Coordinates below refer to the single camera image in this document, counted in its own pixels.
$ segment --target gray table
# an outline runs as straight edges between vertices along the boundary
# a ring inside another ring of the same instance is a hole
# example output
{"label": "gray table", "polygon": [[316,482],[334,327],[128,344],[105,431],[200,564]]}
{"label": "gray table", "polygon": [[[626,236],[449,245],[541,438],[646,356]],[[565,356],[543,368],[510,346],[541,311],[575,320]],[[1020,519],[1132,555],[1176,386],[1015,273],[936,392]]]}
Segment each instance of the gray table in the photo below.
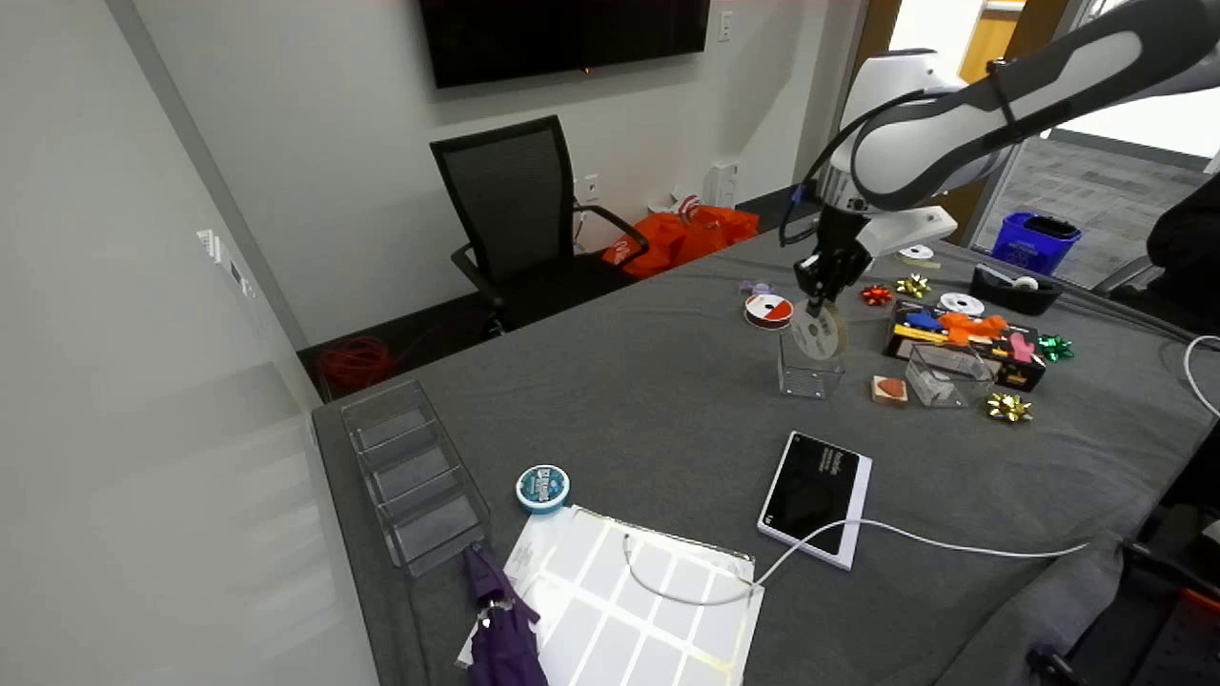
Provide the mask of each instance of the gray table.
{"label": "gray table", "polygon": [[[1067,334],[1077,356],[1031,392],[1038,424],[1003,425],[978,409],[871,402],[869,376],[898,368],[880,353],[886,311],[843,292],[851,368],[828,400],[791,400],[773,392],[778,331],[749,327],[736,292],[749,278],[790,284],[791,260],[758,236],[412,382],[458,440],[501,551],[527,522],[515,476],[555,459],[575,504],[742,548],[767,567],[782,546],[754,534],[754,515],[790,431],[876,459],[871,519],[1003,548],[1090,539],[1069,561],[1010,564],[864,528],[853,570],[791,555],[770,579],[745,666],[745,680],[767,686],[1020,680],[1029,642],[1069,649],[1111,598],[1111,546],[1141,528],[1212,424],[1180,382],[1180,344],[1063,299],[1029,325]],[[951,250],[933,278],[964,278],[968,262]],[[332,411],[316,420],[382,680],[461,680],[452,651],[472,617],[461,564],[404,583],[354,504],[362,489],[334,450]]]}

